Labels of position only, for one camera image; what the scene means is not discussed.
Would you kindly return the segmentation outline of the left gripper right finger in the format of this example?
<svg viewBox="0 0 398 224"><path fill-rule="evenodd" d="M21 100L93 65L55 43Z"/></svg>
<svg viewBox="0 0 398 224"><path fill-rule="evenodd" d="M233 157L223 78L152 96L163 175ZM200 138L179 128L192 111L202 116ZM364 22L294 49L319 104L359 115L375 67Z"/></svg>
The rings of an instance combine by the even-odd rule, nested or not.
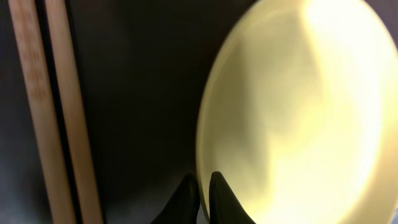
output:
<svg viewBox="0 0 398 224"><path fill-rule="evenodd" d="M255 224L244 211L221 172L211 175L209 184L210 224Z"/></svg>

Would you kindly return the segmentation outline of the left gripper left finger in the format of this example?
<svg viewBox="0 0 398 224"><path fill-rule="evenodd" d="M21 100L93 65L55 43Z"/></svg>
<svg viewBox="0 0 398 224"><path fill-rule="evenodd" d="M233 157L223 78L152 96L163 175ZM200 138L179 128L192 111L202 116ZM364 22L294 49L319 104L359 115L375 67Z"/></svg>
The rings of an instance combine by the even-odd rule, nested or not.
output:
<svg viewBox="0 0 398 224"><path fill-rule="evenodd" d="M151 224L196 224L200 208L198 182L187 174Z"/></svg>

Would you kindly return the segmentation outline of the wooden chopstick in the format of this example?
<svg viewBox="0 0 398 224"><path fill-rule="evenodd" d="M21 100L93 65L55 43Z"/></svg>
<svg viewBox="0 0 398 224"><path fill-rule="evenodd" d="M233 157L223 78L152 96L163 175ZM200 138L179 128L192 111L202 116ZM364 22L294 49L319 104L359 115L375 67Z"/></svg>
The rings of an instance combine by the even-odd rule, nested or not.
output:
<svg viewBox="0 0 398 224"><path fill-rule="evenodd" d="M8 0L52 221L76 223L34 0Z"/></svg>
<svg viewBox="0 0 398 224"><path fill-rule="evenodd" d="M66 4L45 0L45 7L83 223L103 223Z"/></svg>

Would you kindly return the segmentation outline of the yellow round plate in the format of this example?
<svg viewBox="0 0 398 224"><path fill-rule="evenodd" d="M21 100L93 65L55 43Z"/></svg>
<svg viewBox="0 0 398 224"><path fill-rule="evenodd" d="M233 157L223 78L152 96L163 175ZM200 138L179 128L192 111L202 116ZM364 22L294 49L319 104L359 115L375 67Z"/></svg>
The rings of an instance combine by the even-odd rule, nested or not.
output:
<svg viewBox="0 0 398 224"><path fill-rule="evenodd" d="M397 48L364 1L257 1L201 100L205 215L222 173L256 223L389 223L397 206Z"/></svg>

